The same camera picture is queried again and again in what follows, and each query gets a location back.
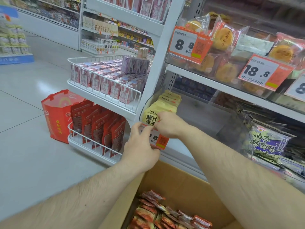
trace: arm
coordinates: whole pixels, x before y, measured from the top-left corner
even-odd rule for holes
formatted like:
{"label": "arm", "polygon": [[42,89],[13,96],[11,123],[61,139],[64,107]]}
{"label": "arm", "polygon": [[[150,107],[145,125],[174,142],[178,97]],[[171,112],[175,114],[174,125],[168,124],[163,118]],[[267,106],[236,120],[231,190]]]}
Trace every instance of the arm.
{"label": "arm", "polygon": [[152,126],[139,135],[141,123],[132,127],[120,162],[46,201],[0,223],[0,229],[96,229],[125,187],[151,169],[160,151],[149,144]]}
{"label": "arm", "polygon": [[245,229],[304,228],[305,195],[180,117],[158,114],[158,131],[180,139],[216,194]]}

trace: red and white price tag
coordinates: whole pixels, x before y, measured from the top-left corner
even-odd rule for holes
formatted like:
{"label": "red and white price tag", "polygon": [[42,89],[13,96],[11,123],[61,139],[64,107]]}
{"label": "red and white price tag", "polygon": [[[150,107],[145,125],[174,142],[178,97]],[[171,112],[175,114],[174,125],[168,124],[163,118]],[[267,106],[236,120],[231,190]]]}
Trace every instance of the red and white price tag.
{"label": "red and white price tag", "polygon": [[293,82],[284,95],[305,102],[305,73]]}
{"label": "red and white price tag", "polygon": [[[147,125],[142,124],[139,127],[139,133],[141,134],[143,129],[146,127]],[[164,150],[167,143],[168,143],[169,138],[162,136],[156,129],[153,129],[150,132],[150,136],[149,136],[149,142],[150,145],[153,147],[156,147],[157,149],[160,150]]]}
{"label": "red and white price tag", "polygon": [[176,26],[168,51],[194,63],[201,64],[211,45],[210,36]]}
{"label": "red and white price tag", "polygon": [[253,54],[238,78],[276,91],[294,69],[294,65]]}

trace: orange price tag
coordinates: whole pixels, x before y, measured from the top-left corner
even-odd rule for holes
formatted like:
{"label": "orange price tag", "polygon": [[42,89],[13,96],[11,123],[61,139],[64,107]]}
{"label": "orange price tag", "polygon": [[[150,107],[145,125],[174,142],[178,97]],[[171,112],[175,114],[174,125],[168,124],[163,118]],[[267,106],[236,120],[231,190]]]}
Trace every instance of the orange price tag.
{"label": "orange price tag", "polygon": [[294,65],[253,54],[238,78],[276,91],[294,69]]}
{"label": "orange price tag", "polygon": [[211,45],[210,36],[176,26],[168,51],[186,60],[201,64]]}
{"label": "orange price tag", "polygon": [[[142,133],[143,129],[146,126],[147,125],[142,124],[139,127],[139,132]],[[162,136],[156,129],[153,129],[150,132],[149,142],[150,142],[151,146],[156,147],[157,149],[160,149],[160,150],[164,150],[168,141],[169,141],[169,138]]]}

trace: forearm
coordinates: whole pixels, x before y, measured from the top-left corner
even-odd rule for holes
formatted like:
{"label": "forearm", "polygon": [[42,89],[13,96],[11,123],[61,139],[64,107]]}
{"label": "forearm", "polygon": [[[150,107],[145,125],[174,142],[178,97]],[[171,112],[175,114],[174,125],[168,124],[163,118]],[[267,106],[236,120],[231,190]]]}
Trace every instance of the forearm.
{"label": "forearm", "polygon": [[127,162],[101,173],[0,223],[0,229],[95,229],[138,175]]}
{"label": "forearm", "polygon": [[301,192],[195,127],[179,138],[245,229],[303,228]]}

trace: cardboard box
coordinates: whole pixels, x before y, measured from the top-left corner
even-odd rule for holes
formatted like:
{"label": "cardboard box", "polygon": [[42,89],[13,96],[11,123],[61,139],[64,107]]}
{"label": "cardboard box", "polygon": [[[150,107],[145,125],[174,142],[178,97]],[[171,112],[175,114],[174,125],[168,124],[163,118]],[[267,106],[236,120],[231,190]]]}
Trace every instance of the cardboard box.
{"label": "cardboard box", "polygon": [[126,229],[136,208],[134,197],[149,190],[166,197],[164,205],[173,210],[212,222],[213,229],[242,229],[209,183],[161,161],[126,187],[99,229]]}

